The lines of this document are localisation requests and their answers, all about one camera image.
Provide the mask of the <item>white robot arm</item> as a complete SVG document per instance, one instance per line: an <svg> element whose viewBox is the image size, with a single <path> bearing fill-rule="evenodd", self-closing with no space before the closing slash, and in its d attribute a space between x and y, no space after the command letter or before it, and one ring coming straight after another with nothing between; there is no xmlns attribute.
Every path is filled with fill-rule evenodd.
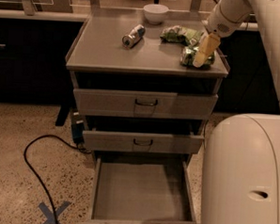
<svg viewBox="0 0 280 224"><path fill-rule="evenodd" d="M219 0L194 65L254 14L280 105L280 0ZM280 224L280 112L222 120L203 158L201 224Z"/></svg>

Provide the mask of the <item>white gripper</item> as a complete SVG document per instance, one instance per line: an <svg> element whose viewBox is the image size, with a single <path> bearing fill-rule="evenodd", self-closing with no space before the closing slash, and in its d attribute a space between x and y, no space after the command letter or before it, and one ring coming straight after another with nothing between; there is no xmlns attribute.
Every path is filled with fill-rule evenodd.
<svg viewBox="0 0 280 224"><path fill-rule="evenodd" d="M207 19L210 34L203 34L199 40L199 50L194 56L193 65L204 65L208 57L219 47L220 38L226 38L245 21L252 12L247 0L219 0Z"/></svg>

